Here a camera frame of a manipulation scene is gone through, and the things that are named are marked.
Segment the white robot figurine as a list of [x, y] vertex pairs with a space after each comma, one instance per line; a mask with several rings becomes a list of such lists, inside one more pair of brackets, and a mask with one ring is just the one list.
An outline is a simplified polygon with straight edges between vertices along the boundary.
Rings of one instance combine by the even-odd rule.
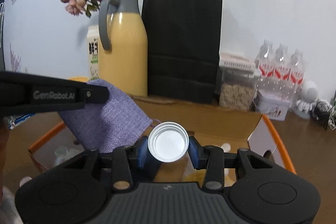
[[317, 85], [313, 81], [305, 81], [299, 91], [294, 113], [302, 119], [310, 119], [310, 112], [318, 98]]

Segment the purple knitted cloth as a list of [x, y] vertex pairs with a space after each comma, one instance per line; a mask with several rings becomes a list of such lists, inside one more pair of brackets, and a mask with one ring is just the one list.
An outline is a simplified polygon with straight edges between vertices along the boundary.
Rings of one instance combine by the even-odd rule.
[[59, 112], [75, 138], [84, 149], [101, 153], [134, 144], [153, 120], [114, 85], [102, 79], [88, 83], [107, 87], [109, 99], [104, 104], [87, 104], [83, 109]]

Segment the yellow white plush toy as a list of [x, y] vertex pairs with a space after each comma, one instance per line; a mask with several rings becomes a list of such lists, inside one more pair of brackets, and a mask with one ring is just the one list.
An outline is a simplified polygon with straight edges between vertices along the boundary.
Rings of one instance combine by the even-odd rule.
[[[191, 159], [187, 159], [187, 166], [185, 172], [183, 174], [184, 182], [193, 182], [196, 181], [200, 186], [203, 185], [203, 180], [205, 178], [206, 170], [196, 170], [192, 169]], [[229, 177], [230, 170], [228, 168], [224, 168], [224, 186], [229, 187], [234, 184], [234, 180]]]

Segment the left water bottle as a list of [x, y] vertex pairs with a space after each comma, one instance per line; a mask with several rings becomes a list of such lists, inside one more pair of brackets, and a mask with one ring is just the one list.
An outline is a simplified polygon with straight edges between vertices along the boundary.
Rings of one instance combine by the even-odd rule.
[[256, 68], [260, 75], [258, 89], [266, 92], [270, 92], [273, 89], [274, 63], [272, 46], [273, 43], [265, 39], [255, 59]]

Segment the black paper shopping bag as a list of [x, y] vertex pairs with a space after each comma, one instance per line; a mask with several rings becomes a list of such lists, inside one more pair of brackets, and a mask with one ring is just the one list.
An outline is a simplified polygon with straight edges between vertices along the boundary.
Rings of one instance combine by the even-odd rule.
[[223, 0], [143, 0], [150, 96], [212, 102], [222, 4]]

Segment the silver metal can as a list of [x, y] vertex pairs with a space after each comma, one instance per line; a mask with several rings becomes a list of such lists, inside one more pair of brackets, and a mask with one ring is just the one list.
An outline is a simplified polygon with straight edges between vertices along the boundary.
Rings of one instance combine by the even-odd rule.
[[178, 123], [163, 122], [152, 129], [147, 146], [160, 162], [175, 162], [183, 158], [189, 147], [187, 131]]

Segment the red orange cardboard box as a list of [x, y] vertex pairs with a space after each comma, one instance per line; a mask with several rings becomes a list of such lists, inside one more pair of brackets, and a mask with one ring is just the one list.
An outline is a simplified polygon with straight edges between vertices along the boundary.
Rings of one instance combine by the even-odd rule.
[[[270, 155], [276, 164], [295, 173], [284, 143], [270, 119], [263, 114], [157, 98], [135, 97], [134, 101], [153, 119], [144, 135], [160, 122], [177, 122], [201, 145], [220, 147], [229, 143], [231, 152], [249, 148], [261, 156]], [[65, 160], [71, 149], [83, 151], [82, 145], [75, 144], [75, 140], [64, 122], [60, 122], [30, 145], [28, 151], [37, 169], [44, 172], [53, 168], [57, 160]]]

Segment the white green milk carton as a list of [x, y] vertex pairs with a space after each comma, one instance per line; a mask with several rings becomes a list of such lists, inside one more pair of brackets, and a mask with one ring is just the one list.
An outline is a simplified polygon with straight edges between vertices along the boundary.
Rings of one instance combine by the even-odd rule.
[[91, 80], [99, 78], [99, 65], [98, 65], [99, 44], [100, 44], [100, 36], [98, 25], [89, 26], [87, 32], [87, 47], [88, 47], [89, 78]]

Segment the pale decorated tin box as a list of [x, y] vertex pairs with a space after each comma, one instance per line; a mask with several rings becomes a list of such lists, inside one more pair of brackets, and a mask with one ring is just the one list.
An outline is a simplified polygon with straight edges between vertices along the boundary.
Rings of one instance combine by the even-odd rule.
[[269, 119], [284, 121], [288, 113], [290, 101], [279, 93], [258, 90], [253, 100], [255, 110]]

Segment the yellow thermos jug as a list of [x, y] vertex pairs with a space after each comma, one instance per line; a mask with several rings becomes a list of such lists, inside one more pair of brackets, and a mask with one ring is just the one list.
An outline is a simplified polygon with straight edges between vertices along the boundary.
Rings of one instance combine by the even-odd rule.
[[99, 76], [123, 92], [147, 96], [147, 34], [138, 0], [102, 0]]

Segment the right water bottle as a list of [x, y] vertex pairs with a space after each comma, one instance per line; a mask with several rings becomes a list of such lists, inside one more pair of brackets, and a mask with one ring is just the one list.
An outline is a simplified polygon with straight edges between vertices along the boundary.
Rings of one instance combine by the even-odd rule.
[[295, 102], [298, 99], [298, 94], [301, 89], [305, 74], [305, 61], [303, 60], [303, 51], [298, 49], [290, 58], [290, 109], [294, 108]]

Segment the white flat box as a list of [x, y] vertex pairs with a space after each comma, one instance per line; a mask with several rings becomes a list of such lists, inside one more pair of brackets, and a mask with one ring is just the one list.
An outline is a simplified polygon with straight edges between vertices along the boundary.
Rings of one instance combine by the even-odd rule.
[[246, 59], [245, 57], [225, 52], [219, 53], [219, 66], [221, 68], [237, 69], [249, 72], [254, 71], [256, 68], [255, 63]]

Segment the clear container with seeds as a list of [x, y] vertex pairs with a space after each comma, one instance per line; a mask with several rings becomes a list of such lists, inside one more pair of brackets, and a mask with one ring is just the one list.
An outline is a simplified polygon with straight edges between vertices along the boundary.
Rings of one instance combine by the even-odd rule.
[[222, 68], [219, 105], [248, 111], [255, 96], [257, 79], [255, 73]]

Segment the middle water bottle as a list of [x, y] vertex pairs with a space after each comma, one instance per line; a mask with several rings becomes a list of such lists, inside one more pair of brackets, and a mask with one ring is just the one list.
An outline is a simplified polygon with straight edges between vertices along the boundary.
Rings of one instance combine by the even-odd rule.
[[286, 82], [289, 78], [288, 47], [280, 44], [276, 49], [272, 63], [274, 65], [274, 88], [277, 93], [285, 94]]

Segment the water bottle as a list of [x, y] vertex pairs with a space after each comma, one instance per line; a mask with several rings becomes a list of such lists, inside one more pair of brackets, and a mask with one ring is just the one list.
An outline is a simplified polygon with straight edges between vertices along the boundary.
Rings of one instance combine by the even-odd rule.
[[305, 74], [305, 61], [303, 60], [303, 51], [298, 49], [290, 58], [290, 109], [294, 108], [295, 102], [298, 99], [298, 94], [301, 89]]
[[258, 89], [266, 92], [270, 92], [273, 89], [274, 63], [272, 46], [273, 43], [265, 39], [255, 59], [256, 68], [260, 75]]
[[280, 44], [276, 49], [272, 63], [274, 65], [274, 88], [277, 93], [285, 94], [286, 82], [289, 78], [288, 47]]

